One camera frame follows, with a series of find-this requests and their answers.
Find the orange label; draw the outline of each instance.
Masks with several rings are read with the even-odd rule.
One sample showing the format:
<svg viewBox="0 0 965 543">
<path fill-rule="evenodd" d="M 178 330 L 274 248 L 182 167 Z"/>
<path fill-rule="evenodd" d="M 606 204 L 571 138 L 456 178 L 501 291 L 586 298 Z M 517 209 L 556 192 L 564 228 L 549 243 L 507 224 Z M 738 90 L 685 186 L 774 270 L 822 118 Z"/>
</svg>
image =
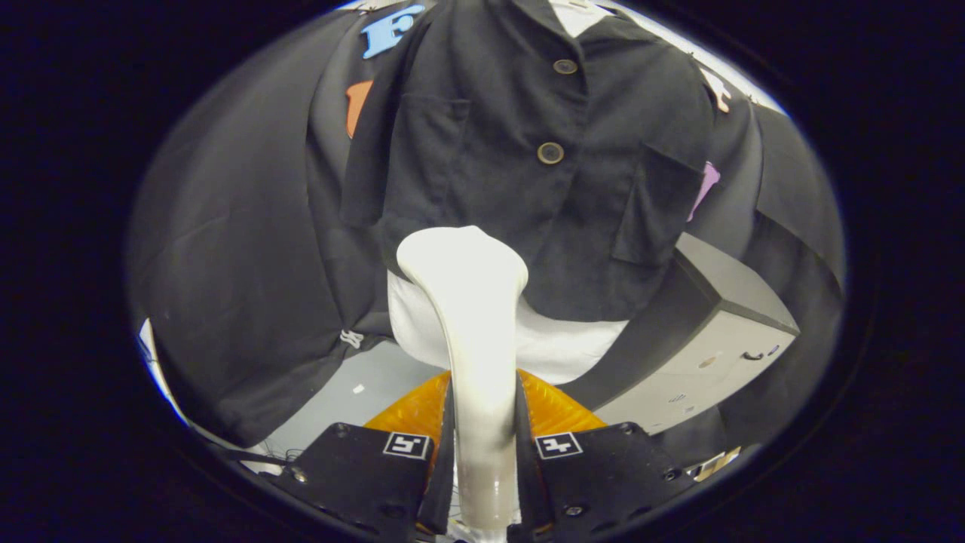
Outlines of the orange label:
<svg viewBox="0 0 965 543">
<path fill-rule="evenodd" d="M 345 121 L 345 131 L 348 132 L 349 138 L 355 136 L 355 127 L 359 122 L 359 114 L 362 113 L 362 104 L 365 103 L 371 88 L 371 81 L 363 81 L 345 90 L 345 95 L 348 97 L 348 119 Z"/>
</svg>

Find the shirt pocket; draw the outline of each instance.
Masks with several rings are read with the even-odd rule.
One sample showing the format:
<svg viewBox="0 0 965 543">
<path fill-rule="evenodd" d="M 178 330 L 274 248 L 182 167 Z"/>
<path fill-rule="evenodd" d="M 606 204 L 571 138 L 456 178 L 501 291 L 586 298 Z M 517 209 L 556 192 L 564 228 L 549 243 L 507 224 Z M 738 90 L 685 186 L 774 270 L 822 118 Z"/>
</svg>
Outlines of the shirt pocket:
<svg viewBox="0 0 965 543">
<path fill-rule="evenodd" d="M 403 94 L 389 150 L 385 211 L 433 224 L 462 146 L 469 100 Z"/>
<path fill-rule="evenodd" d="M 701 190 L 704 161 L 644 143 L 611 256 L 659 268 L 674 254 Z"/>
</svg>

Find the black fabric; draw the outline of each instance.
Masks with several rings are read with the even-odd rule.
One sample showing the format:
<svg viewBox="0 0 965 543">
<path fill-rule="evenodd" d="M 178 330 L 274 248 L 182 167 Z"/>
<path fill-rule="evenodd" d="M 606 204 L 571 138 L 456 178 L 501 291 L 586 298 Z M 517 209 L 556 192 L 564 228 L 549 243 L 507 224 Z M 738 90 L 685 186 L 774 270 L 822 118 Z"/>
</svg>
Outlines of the black fabric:
<svg viewBox="0 0 965 543">
<path fill-rule="evenodd" d="M 342 218 L 383 258 L 479 226 L 530 270 L 540 314 L 625 320 L 659 286 L 700 189 L 716 108 L 697 64 L 624 14 L 577 39 L 544 0 L 436 6 L 390 53 L 349 152 Z M 553 64 L 575 61 L 576 73 Z M 537 149 L 560 144 L 547 164 Z"/>
<path fill-rule="evenodd" d="M 394 14 L 412 6 L 422 5 L 431 7 L 434 3 L 401 2 L 357 15 L 339 44 L 328 51 L 328 64 L 309 112 L 306 175 L 318 254 L 345 327 L 364 334 L 391 336 L 392 328 L 385 266 L 373 229 L 355 228 L 339 219 L 345 163 L 352 141 L 346 126 L 346 90 L 372 81 L 390 60 L 389 51 L 363 59 L 370 47 L 363 30 L 377 21 L 391 21 Z"/>
<path fill-rule="evenodd" d="M 827 172 L 786 115 L 759 105 L 754 110 L 764 153 L 758 211 L 810 247 L 845 289 L 841 210 Z"/>
<path fill-rule="evenodd" d="M 318 78 L 355 18 L 306 25 L 208 93 L 158 152 L 132 215 L 129 297 L 165 347 L 171 388 L 240 446 L 294 414 L 347 348 L 304 149 Z"/>
<path fill-rule="evenodd" d="M 731 93 L 725 99 L 729 111 L 717 114 L 710 145 L 710 162 L 721 179 L 707 192 L 684 231 L 741 260 L 754 233 L 762 162 L 760 130 L 747 96 L 726 81 L 725 86 Z"/>
</svg>

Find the black shirt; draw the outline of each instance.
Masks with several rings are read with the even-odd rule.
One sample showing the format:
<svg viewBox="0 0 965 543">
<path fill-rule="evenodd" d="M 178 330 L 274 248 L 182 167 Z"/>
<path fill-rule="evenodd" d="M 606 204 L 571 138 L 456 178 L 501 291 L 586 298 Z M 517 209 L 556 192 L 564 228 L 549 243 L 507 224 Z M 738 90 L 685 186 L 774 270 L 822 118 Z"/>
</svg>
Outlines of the black shirt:
<svg viewBox="0 0 965 543">
<path fill-rule="evenodd" d="M 628 16 L 578 38 L 545 0 L 456 0 L 406 32 L 349 150 L 340 215 L 402 239 L 477 225 L 529 267 L 524 297 L 627 320 L 669 265 L 700 190 L 715 99 L 697 64 Z"/>
</svg>

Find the white undershirt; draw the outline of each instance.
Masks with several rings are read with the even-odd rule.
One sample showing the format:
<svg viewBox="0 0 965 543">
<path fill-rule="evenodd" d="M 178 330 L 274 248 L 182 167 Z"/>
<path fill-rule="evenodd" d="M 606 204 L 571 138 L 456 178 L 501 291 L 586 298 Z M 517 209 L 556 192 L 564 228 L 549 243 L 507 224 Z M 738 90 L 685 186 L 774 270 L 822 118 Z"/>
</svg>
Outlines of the white undershirt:
<svg viewBox="0 0 965 543">
<path fill-rule="evenodd" d="M 563 24 L 563 29 L 572 38 L 599 22 L 610 12 L 583 0 L 549 0 L 550 6 L 556 12 L 556 17 Z"/>
<path fill-rule="evenodd" d="M 576 38 L 610 12 L 581 0 L 549 0 L 564 30 Z M 400 347 L 426 364 L 449 369 L 442 326 L 426 293 L 388 272 L 389 319 Z M 547 383 L 568 383 L 590 371 L 629 321 L 578 323 L 536 313 L 520 299 L 516 308 L 516 365 Z"/>
</svg>

